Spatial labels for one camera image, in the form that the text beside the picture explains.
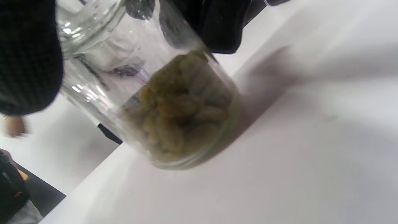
dried plant material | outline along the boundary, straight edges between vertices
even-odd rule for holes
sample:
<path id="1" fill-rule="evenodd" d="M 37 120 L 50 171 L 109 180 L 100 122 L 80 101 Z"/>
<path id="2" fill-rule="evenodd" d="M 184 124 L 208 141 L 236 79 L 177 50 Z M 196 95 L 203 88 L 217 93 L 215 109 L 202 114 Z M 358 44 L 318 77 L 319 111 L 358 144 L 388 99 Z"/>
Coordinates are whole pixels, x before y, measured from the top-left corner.
<path id="1" fill-rule="evenodd" d="M 194 96 L 187 94 L 158 97 L 158 111 L 161 116 L 168 118 L 194 115 L 199 111 L 200 107 L 201 102 Z"/>
<path id="2" fill-rule="evenodd" d="M 156 128 L 164 149 L 181 152 L 184 135 L 175 120 L 159 116 L 156 119 Z"/>
<path id="3" fill-rule="evenodd" d="M 206 106 L 195 116 L 195 119 L 198 122 L 222 122 L 227 120 L 228 117 L 228 113 L 224 110 L 213 106 Z"/>

black knit fabric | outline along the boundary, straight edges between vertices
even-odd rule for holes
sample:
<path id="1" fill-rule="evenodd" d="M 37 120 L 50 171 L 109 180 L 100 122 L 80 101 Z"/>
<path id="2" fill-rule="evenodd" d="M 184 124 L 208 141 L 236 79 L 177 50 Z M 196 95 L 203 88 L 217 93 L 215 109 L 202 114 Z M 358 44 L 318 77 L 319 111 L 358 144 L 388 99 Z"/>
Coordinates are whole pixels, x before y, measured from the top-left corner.
<path id="1" fill-rule="evenodd" d="M 47 107 L 62 82 L 54 0 L 0 1 L 0 112 Z"/>

dark object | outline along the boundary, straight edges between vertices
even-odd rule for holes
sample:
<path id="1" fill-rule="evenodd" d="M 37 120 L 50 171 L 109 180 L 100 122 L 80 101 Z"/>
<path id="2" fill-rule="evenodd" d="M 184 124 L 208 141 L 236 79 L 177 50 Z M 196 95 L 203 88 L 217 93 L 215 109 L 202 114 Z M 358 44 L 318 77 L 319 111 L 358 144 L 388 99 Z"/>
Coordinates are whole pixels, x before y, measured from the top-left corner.
<path id="1" fill-rule="evenodd" d="M 264 0 L 252 0 L 247 9 L 244 25 L 246 26 L 254 17 L 256 17 L 267 5 Z"/>
<path id="2" fill-rule="evenodd" d="M 270 6 L 277 6 L 290 0 L 266 0 Z"/>
<path id="3" fill-rule="evenodd" d="M 118 138 L 114 133 L 112 133 L 111 131 L 109 131 L 109 129 L 107 129 L 104 125 L 99 124 L 98 128 L 102 131 L 102 133 L 109 138 L 110 140 L 114 141 L 115 143 L 121 145 L 123 143 L 122 140 L 120 140 L 120 138 Z"/>
<path id="4" fill-rule="evenodd" d="M 0 112 L 46 108 L 62 83 L 55 1 L 0 1 Z"/>
<path id="5" fill-rule="evenodd" d="M 7 223 L 26 204 L 28 198 L 20 173 L 0 152 L 0 223 Z"/>

